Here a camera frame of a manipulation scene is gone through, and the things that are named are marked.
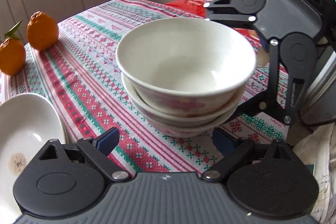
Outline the red drink carton box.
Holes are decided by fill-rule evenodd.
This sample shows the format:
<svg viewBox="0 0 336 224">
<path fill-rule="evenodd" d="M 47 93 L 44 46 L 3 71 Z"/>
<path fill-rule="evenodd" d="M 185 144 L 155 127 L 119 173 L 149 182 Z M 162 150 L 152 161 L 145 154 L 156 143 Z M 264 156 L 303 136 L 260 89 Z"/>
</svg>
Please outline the red drink carton box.
<svg viewBox="0 0 336 224">
<path fill-rule="evenodd" d="M 165 3 L 165 5 L 205 18 L 206 9 L 203 5 L 211 1 L 214 0 L 175 0 Z M 265 42 L 259 38 L 258 34 L 254 30 L 246 28 L 235 28 L 235 30 L 245 36 L 252 43 L 252 46 L 257 49 L 257 51 L 259 51 L 259 49 L 266 51 Z"/>
</svg>

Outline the bumpy orange fruit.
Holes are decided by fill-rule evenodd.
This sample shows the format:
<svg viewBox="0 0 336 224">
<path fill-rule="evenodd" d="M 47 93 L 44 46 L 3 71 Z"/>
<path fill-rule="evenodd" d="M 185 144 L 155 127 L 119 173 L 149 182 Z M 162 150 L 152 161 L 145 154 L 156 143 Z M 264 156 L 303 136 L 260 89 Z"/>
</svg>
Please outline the bumpy orange fruit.
<svg viewBox="0 0 336 224">
<path fill-rule="evenodd" d="M 59 28 L 52 17 L 37 11 L 31 15 L 26 34 L 27 41 L 33 49 L 45 51 L 58 42 Z"/>
</svg>

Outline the white plate with stain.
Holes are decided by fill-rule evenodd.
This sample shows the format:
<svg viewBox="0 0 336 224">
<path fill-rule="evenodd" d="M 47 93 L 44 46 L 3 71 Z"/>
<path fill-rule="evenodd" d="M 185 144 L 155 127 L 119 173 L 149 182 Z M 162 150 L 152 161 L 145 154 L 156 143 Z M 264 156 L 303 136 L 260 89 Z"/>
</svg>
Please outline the white plate with stain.
<svg viewBox="0 0 336 224">
<path fill-rule="evenodd" d="M 13 223 L 21 215 L 13 185 L 50 139 L 68 142 L 62 119 L 45 97 L 23 93 L 1 105 L 1 223 Z"/>
</svg>

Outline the patterned red green tablecloth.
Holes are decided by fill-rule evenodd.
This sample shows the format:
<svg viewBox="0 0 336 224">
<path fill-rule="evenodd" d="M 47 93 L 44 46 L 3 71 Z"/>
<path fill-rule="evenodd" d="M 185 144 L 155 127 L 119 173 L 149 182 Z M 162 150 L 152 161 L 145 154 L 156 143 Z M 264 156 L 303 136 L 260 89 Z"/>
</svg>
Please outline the patterned red green tablecloth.
<svg viewBox="0 0 336 224">
<path fill-rule="evenodd" d="M 189 12 L 147 0 L 112 0 L 59 24 L 60 41 L 46 52 L 26 49 L 26 65 L 1 75 L 1 101 L 37 93 L 56 108 L 71 141 L 116 127 L 120 141 L 110 158 L 130 173 L 202 173 L 221 159 L 212 134 L 172 138 L 153 128 L 131 104 L 121 82 L 115 50 L 132 28 Z"/>
</svg>

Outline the large white bowl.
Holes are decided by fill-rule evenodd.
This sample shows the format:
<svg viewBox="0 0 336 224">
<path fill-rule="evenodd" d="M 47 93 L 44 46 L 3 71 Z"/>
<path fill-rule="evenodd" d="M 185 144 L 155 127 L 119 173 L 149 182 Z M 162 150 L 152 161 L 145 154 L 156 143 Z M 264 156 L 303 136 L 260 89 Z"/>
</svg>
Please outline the large white bowl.
<svg viewBox="0 0 336 224">
<path fill-rule="evenodd" d="M 116 61 L 141 99 L 178 117 L 211 114 L 255 71 L 256 53 L 237 31 L 195 18 L 168 18 L 128 32 Z"/>
</svg>

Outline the orange with leaf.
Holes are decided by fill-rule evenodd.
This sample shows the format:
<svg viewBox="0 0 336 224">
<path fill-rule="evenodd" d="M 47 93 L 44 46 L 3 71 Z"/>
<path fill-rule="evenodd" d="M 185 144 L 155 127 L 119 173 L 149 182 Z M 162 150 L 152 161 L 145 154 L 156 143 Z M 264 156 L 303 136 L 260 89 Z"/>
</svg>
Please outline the orange with leaf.
<svg viewBox="0 0 336 224">
<path fill-rule="evenodd" d="M 1 72 L 8 76 L 16 75 L 26 62 L 26 51 L 23 42 L 15 34 L 21 25 L 18 22 L 9 31 L 1 36 Z"/>
</svg>

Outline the small white bowl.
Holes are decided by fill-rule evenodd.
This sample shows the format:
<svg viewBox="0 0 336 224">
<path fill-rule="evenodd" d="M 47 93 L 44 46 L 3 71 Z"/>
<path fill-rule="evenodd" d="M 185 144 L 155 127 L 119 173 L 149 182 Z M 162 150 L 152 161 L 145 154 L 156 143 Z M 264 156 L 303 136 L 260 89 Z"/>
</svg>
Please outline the small white bowl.
<svg viewBox="0 0 336 224">
<path fill-rule="evenodd" d="M 245 85 L 243 85 L 238 89 L 238 91 L 235 92 L 228 103 L 226 103 L 222 108 L 213 114 L 203 115 L 200 117 L 176 117 L 173 115 L 161 113 L 158 110 L 154 110 L 152 107 L 146 104 L 136 92 L 133 84 L 126 76 L 123 75 L 123 73 L 121 74 L 121 80 L 127 95 L 130 98 L 130 101 L 146 118 L 150 118 L 159 124 L 166 124 L 170 127 L 181 128 L 201 127 L 208 124 L 217 126 L 225 123 L 235 112 L 239 105 L 240 98 L 243 96 L 245 91 Z"/>
</svg>

